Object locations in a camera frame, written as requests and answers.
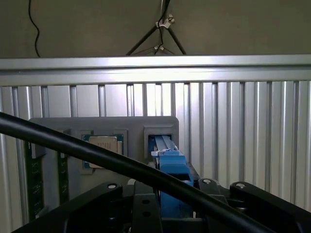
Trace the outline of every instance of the black wire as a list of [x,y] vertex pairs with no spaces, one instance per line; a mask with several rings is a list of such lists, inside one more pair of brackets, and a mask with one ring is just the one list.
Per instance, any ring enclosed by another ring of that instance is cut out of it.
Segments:
[[163,17],[165,16],[166,12],[167,12],[167,9],[169,8],[169,4],[170,4],[170,1],[171,0],[168,0],[167,3],[166,3],[166,6],[165,6],[165,10],[163,12],[163,14],[161,15],[161,18],[158,20],[157,22],[157,27],[159,28],[159,31],[160,31],[160,37],[161,37],[161,44],[157,47],[156,51],[155,51],[155,55],[156,53],[159,51],[160,47],[164,44],[163,42],[163,34],[162,34],[162,30],[160,28],[160,22],[162,22],[162,19]]
[[206,215],[231,226],[238,232],[273,232],[250,217],[173,176],[64,133],[5,113],[0,113],[0,133],[68,154],[134,178],[193,206],[197,210],[203,211]]
[[29,16],[30,21],[34,25],[34,27],[37,29],[37,36],[35,38],[35,52],[36,52],[37,56],[40,57],[40,54],[39,54],[38,48],[37,48],[37,42],[38,42],[38,39],[40,36],[40,30],[37,27],[37,25],[35,24],[35,22],[33,21],[33,18],[31,17],[31,0],[29,0],[29,2],[28,2],[28,16]]

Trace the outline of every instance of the screw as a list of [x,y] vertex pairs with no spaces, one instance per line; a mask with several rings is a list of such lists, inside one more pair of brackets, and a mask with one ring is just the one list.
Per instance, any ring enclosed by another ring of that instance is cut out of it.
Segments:
[[209,184],[210,180],[203,180],[203,182]]
[[110,184],[110,185],[108,185],[108,188],[115,188],[115,187],[117,187],[115,184]]
[[245,188],[245,185],[242,184],[242,183],[237,183],[236,186],[239,187],[239,188]]

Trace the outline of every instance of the machine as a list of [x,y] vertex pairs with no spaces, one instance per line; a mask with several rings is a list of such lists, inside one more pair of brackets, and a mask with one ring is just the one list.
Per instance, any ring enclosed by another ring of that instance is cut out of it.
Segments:
[[148,165],[0,113],[0,133],[133,178],[103,183],[17,229],[28,232],[311,232],[311,213],[246,182],[200,178],[167,134],[149,137]]

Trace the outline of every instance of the metal rod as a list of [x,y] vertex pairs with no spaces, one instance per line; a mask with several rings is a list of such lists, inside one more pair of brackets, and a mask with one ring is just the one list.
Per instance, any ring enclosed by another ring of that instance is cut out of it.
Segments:
[[169,27],[167,30],[169,31],[171,37],[173,38],[174,42],[176,43],[176,45],[178,46],[178,48],[182,52],[182,54],[186,55],[186,51],[184,50],[183,46],[179,42],[179,40],[178,40],[177,36],[175,35],[175,33],[173,32],[172,28]]
[[152,35],[152,33],[154,33],[156,30],[157,30],[157,27],[156,27],[156,25],[154,25],[154,26],[146,33],[146,35],[144,35],[144,36],[142,37],[142,39],[140,39],[140,40],[131,48],[131,50],[129,50],[129,51],[127,52],[126,55],[131,55],[131,54],[132,54],[142,43],[144,43],[144,42],[146,41],[146,39],[148,39],[148,38]]

